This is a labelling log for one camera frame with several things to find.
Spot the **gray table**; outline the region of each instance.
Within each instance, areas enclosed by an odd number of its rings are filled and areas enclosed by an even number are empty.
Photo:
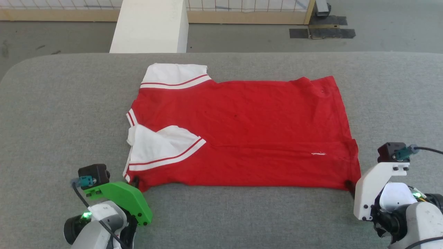
[[[443,55],[409,53],[72,54],[26,60],[0,83],[0,248],[69,248],[64,221],[84,207],[77,169],[105,163],[122,180],[125,113],[155,62],[209,67],[216,81],[334,75],[362,171],[377,148],[404,141],[443,148]],[[443,193],[443,158],[421,152],[401,180]],[[384,248],[352,214],[345,191],[297,187],[188,187],[144,193],[154,213],[136,248]]]

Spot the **red stripe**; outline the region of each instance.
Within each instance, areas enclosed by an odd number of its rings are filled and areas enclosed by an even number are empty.
[[[134,120],[132,120],[132,116],[131,116],[131,114],[129,112],[128,112],[128,115],[129,115],[129,118],[131,119],[132,126],[136,125],[136,124],[134,124]]]
[[[178,156],[173,156],[173,157],[167,157],[167,158],[163,158],[163,159],[158,159],[155,161],[151,161],[148,163],[130,163],[129,165],[147,165],[147,164],[151,164],[151,163],[156,163],[159,161],[164,161],[164,160],[168,160],[168,159],[173,159],[173,158],[177,158],[183,154],[185,154],[186,152],[188,152],[192,147],[194,147],[202,138],[200,138],[199,140],[197,140],[195,143],[193,143],[187,150],[185,150],[182,154],[178,155]]]
[[[201,77],[205,77],[205,76],[208,76],[208,75],[207,75],[207,74],[200,75],[200,76],[195,77],[195,78],[193,78],[193,79],[191,79],[191,80],[188,80],[188,81],[186,81],[186,82],[183,82],[183,83],[180,83],[180,84],[176,84],[176,85],[169,85],[169,84],[159,83],[159,82],[143,82],[142,85],[146,85],[146,84],[155,84],[155,85],[164,85],[164,86],[179,86],[179,85],[184,85],[184,84],[186,84],[186,83],[189,83],[189,82],[191,82],[191,81],[193,81],[193,80],[196,80],[196,79],[199,79],[199,78],[201,78]]]

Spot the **white pillar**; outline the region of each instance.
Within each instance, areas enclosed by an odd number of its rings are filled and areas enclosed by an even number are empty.
[[[110,53],[186,53],[183,0],[124,0]]]

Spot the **white stripe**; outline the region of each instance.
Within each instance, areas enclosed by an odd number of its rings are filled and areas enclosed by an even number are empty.
[[[143,170],[152,169],[152,168],[166,165],[166,164],[177,163],[177,162],[183,161],[186,158],[190,157],[192,154],[194,154],[205,143],[206,143],[206,141],[204,139],[201,139],[198,143],[196,143],[193,147],[191,147],[191,149],[189,149],[186,153],[184,153],[183,155],[181,155],[179,157],[171,158],[171,159],[167,159],[167,160],[163,160],[163,161],[159,161],[159,162],[155,162],[155,163],[150,163],[150,164],[146,164],[146,165],[130,165],[129,170],[143,171]]]
[[[160,84],[144,84],[144,85],[141,85],[140,88],[184,89],[184,88],[198,85],[198,84],[203,83],[203,82],[210,80],[210,79],[211,79],[211,77],[209,77],[209,75],[207,75],[207,76],[203,76],[201,78],[195,79],[193,81],[190,81],[186,84],[178,85],[178,86],[167,86],[167,85],[160,85]]]
[[[129,110],[129,114],[131,115],[132,120],[134,121],[134,124],[135,124],[135,125],[138,124],[138,122],[137,122],[137,117],[136,117],[136,115],[135,115],[135,113],[134,113],[134,110],[133,110],[132,108]]]
[[[128,171],[129,162],[131,161],[131,153],[132,153],[132,146],[131,146],[131,149],[129,150],[128,159],[126,160],[126,165],[124,166],[123,177],[125,177],[125,175],[126,175],[126,171]]]
[[[129,117],[129,113],[126,113],[126,117],[128,118],[128,121],[129,121],[129,124],[131,125],[131,127],[134,126],[132,124],[131,118]]]

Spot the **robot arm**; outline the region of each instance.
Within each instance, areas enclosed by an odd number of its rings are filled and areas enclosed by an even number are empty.
[[[354,215],[373,222],[379,237],[389,233],[389,249],[443,248],[443,196],[413,194],[404,183],[388,183],[391,176],[406,176],[409,170],[409,157],[398,153],[404,148],[404,143],[386,143],[378,149],[379,163],[355,185]]]
[[[104,164],[93,164],[78,170],[79,178],[71,181],[77,196],[88,212],[65,222],[64,236],[72,249],[131,249],[138,226],[151,223],[152,212],[141,192],[127,183],[109,182]],[[107,198],[109,201],[89,206],[81,196]]]

